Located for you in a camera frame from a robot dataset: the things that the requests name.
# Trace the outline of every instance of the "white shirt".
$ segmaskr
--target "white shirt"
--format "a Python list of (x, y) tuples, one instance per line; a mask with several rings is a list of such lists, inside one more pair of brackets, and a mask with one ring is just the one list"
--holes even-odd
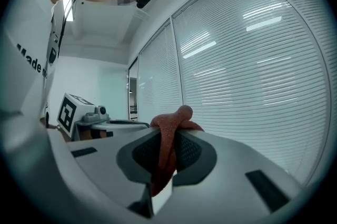
[(51, 0), (8, 4), (0, 27), (1, 110), (42, 117), (44, 86), (50, 90), (56, 65), (46, 67), (53, 11)]

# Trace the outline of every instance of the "red cloth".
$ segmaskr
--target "red cloth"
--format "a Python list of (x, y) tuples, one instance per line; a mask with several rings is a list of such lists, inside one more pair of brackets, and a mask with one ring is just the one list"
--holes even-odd
[(197, 123), (190, 121), (192, 115), (192, 108), (183, 105), (177, 112), (156, 116), (151, 121), (150, 127), (160, 127), (162, 134), (158, 167), (152, 174), (152, 197), (163, 190), (176, 170), (176, 156), (174, 151), (175, 131), (178, 128), (204, 131)]

